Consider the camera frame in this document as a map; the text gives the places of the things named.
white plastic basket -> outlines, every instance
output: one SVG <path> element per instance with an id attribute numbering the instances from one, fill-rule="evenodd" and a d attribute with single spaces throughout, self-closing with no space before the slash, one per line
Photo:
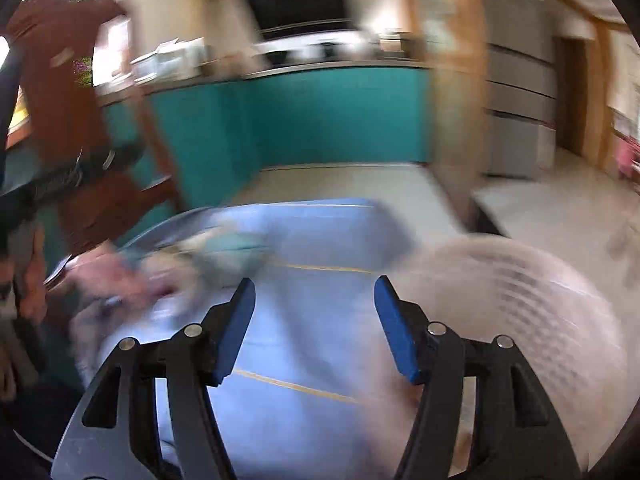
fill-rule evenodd
<path id="1" fill-rule="evenodd" d="M 593 466 L 624 423 L 627 363 L 620 324 L 588 280 L 550 254 L 487 235 L 414 254 L 389 278 L 402 300 L 419 304 L 430 320 L 462 337 L 489 342 L 512 336 L 556 407 L 580 464 Z M 395 469 L 419 391 L 395 370 L 380 324 L 373 330 L 362 394 L 374 447 L 383 465 Z M 465 395 L 467 441 L 473 403 Z"/>

blue tablecloth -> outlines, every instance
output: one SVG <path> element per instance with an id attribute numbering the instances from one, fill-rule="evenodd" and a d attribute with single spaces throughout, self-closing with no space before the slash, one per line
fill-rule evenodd
<path id="1" fill-rule="evenodd" d="M 377 203 L 326 200 L 194 210 L 130 245 L 150 250 L 227 220 L 262 234 L 273 251 L 253 276 L 255 312 L 236 368 L 209 389 L 238 478 L 379 478 L 355 399 L 358 324 L 376 316 L 372 302 L 360 300 L 412 240 Z M 210 286 L 201 307 L 183 319 L 160 323 L 149 314 L 123 325 L 105 341 L 101 358 L 126 336 L 141 343 L 169 338 L 232 293 Z M 161 440 L 171 443 L 163 380 L 158 421 Z"/>

person's hand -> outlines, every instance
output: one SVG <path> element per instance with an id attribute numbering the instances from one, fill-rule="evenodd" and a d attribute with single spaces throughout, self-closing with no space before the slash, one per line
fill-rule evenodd
<path id="1" fill-rule="evenodd" d="M 21 317 L 40 324 L 47 313 L 46 278 L 47 264 L 44 260 L 44 231 L 37 226 L 33 235 L 33 257 L 24 271 L 24 297 L 20 300 L 18 312 Z M 14 261 L 6 258 L 0 262 L 0 283 L 14 280 Z"/>

teal cabinet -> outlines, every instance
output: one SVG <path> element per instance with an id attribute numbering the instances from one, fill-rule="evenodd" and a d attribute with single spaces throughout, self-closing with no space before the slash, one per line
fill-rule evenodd
<path id="1" fill-rule="evenodd" d="M 337 68 L 246 82 L 262 166 L 427 162 L 428 71 Z"/>

brown door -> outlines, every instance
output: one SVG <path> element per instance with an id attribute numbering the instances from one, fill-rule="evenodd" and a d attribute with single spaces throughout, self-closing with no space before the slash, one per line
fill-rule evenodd
<path id="1" fill-rule="evenodd" d="M 558 75 L 556 143 L 582 156 L 587 117 L 588 75 L 585 40 L 555 38 Z"/>

